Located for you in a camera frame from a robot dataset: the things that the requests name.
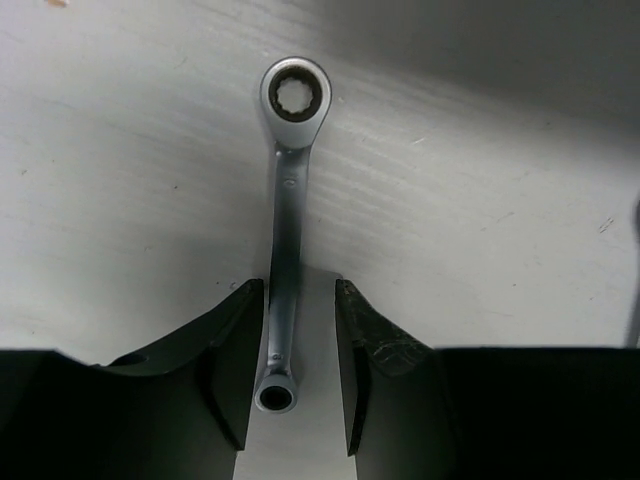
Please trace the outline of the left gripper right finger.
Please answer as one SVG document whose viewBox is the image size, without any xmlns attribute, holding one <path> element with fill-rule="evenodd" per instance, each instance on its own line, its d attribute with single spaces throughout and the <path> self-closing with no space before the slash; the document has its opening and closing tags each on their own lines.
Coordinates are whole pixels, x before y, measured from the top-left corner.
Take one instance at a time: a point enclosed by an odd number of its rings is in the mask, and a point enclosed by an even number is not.
<svg viewBox="0 0 640 480">
<path fill-rule="evenodd" d="M 432 458 L 433 351 L 376 311 L 348 280 L 335 284 L 335 321 L 348 454 Z"/>
</svg>

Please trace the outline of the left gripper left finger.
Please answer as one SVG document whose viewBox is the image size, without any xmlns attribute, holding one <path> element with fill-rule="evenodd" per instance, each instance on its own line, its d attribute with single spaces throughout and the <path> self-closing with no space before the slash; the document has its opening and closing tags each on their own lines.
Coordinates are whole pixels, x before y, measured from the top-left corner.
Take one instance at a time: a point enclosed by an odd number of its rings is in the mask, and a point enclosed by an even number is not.
<svg viewBox="0 0 640 480">
<path fill-rule="evenodd" d="M 107 368 L 167 375 L 195 367 L 195 384 L 224 437 L 245 449 L 263 327 L 264 282 L 250 279 L 212 310 Z"/>
</svg>

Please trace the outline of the small silver ratchet wrench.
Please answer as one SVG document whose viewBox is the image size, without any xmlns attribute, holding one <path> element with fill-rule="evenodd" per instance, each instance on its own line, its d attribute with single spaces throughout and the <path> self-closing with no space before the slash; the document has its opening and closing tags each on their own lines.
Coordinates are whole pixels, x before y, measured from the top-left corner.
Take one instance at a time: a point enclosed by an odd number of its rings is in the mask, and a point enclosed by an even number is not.
<svg viewBox="0 0 640 480">
<path fill-rule="evenodd" d="M 290 81 L 301 83 L 310 93 L 310 100 L 297 112 L 285 108 L 279 98 L 281 87 Z M 267 69 L 260 83 L 259 100 L 273 143 L 275 171 L 266 365 L 255 403 L 263 411 L 283 414 L 297 403 L 291 362 L 302 285 L 302 227 L 312 146 L 329 112 L 332 88 L 317 63 L 290 56 Z"/>
</svg>

